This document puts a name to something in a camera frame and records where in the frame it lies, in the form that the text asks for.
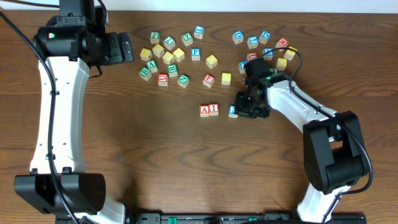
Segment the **blue 2 block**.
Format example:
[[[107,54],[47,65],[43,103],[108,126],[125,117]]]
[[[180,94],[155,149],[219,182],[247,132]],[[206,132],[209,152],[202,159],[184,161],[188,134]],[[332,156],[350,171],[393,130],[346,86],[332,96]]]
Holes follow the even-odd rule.
[[[235,112],[235,106],[234,106],[234,105],[230,105],[230,106],[229,106],[228,116],[229,116],[230,118],[237,118],[237,117],[238,117],[238,115],[237,115],[236,112]]]

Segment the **red I block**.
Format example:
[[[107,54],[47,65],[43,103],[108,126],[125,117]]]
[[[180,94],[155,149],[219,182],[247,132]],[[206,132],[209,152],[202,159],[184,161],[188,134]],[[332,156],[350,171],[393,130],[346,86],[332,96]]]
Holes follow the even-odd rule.
[[[219,104],[217,104],[217,103],[209,104],[209,115],[210,116],[218,116],[219,112],[220,112]]]

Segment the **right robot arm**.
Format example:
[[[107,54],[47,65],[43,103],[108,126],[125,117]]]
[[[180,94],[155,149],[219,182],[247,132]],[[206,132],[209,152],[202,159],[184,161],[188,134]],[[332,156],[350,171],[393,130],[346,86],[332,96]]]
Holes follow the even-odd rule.
[[[333,210],[342,196],[373,168],[364,147],[358,117],[339,113],[306,93],[285,73],[271,70],[265,60],[243,62],[246,91],[240,91],[230,114],[268,118],[271,110],[283,114],[302,133],[303,162],[310,182],[293,215],[265,218],[274,223],[366,223],[363,215],[339,215]]]

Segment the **red A block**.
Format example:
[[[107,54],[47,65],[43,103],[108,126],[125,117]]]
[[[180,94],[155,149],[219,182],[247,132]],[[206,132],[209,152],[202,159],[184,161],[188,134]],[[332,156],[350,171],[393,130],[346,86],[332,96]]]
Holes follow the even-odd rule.
[[[200,116],[201,117],[209,117],[209,105],[200,105]]]

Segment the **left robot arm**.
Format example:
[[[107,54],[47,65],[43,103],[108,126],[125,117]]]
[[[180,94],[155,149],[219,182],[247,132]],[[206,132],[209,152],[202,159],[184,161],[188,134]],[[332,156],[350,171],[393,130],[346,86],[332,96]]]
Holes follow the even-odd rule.
[[[101,1],[60,1],[60,14],[41,27],[29,47],[39,60],[41,104],[37,145],[18,196],[57,223],[133,223],[123,203],[88,173],[81,143],[83,100],[90,70],[132,62],[128,33],[107,32]]]

